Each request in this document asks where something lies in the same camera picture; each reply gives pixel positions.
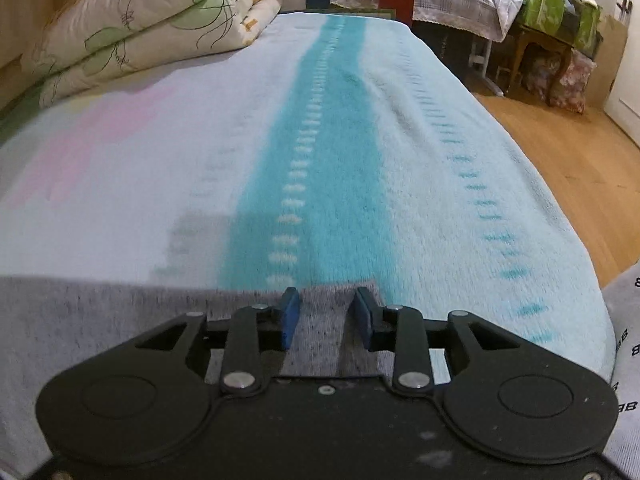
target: wooden floor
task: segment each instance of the wooden floor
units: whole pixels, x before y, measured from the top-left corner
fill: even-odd
[[[524,89],[516,100],[478,100],[538,168],[587,247],[600,286],[640,258],[640,150],[603,112],[548,108]]]

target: door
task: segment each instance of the door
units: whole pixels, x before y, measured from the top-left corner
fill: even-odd
[[[640,9],[631,13],[628,23],[625,55],[605,111],[640,146]]]

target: metal screw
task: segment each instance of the metal screw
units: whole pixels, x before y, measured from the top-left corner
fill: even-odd
[[[333,395],[335,393],[335,388],[333,386],[325,384],[324,386],[320,386],[318,388],[318,393],[320,395]]]
[[[230,374],[225,375],[225,377],[222,379],[222,382],[225,383],[229,388],[242,390],[254,384],[255,377],[252,376],[249,372],[231,372]]]
[[[407,372],[398,377],[398,382],[405,388],[417,390],[427,386],[431,382],[431,379],[428,375],[421,372]]]

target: pink patch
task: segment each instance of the pink patch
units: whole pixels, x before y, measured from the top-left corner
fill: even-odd
[[[64,202],[90,168],[94,149],[140,131],[173,93],[149,88],[98,100],[71,127],[50,134],[25,168],[8,199],[9,205],[22,206],[31,196],[41,193],[53,205]]]

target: green bag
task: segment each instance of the green bag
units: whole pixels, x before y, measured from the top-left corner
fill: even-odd
[[[595,41],[601,7],[593,7],[583,3],[582,0],[570,0],[580,15],[580,25],[573,37],[566,37],[560,30],[566,0],[523,1],[524,4],[518,14],[519,23],[566,41],[578,50],[588,50]]]

